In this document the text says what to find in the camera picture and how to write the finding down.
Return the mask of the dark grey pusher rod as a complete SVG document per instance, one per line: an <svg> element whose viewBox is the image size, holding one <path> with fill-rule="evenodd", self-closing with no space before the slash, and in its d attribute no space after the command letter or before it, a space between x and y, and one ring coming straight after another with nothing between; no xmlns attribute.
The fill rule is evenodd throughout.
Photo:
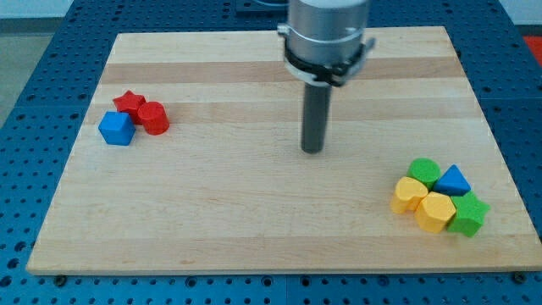
<svg viewBox="0 0 542 305"><path fill-rule="evenodd" d="M305 153L319 153L324 147L332 88L305 84L301 149Z"/></svg>

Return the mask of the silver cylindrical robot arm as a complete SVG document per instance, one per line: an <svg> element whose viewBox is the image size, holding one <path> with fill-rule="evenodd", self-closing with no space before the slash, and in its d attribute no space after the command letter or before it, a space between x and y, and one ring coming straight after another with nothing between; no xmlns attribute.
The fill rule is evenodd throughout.
<svg viewBox="0 0 542 305"><path fill-rule="evenodd" d="M293 0L287 22L277 31L284 38L285 67L305 83L301 149L324 147L331 92L363 67L374 47L362 40L368 22L368 0Z"/></svg>

